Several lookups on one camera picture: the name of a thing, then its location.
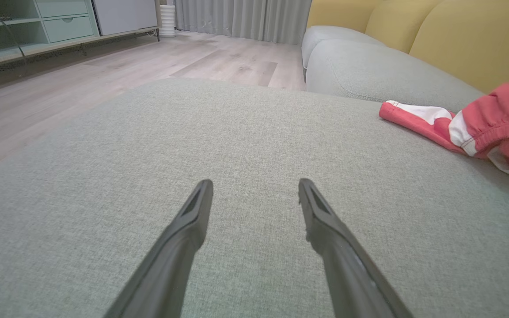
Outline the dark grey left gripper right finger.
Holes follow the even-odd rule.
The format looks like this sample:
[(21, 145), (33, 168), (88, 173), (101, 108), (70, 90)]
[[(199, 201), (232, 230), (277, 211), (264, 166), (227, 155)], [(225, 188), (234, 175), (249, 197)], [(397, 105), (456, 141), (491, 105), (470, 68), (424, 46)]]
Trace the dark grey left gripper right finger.
[(306, 239), (323, 259), (338, 318), (411, 318), (412, 313), (311, 179), (299, 181)]

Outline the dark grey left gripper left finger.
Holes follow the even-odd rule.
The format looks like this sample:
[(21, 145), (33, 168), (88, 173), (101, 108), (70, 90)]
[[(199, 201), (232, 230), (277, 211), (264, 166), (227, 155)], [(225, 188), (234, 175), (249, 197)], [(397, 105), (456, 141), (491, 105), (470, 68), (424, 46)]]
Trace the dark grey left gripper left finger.
[(179, 318), (196, 252), (206, 238), (213, 183), (200, 181), (137, 267), (107, 318)]

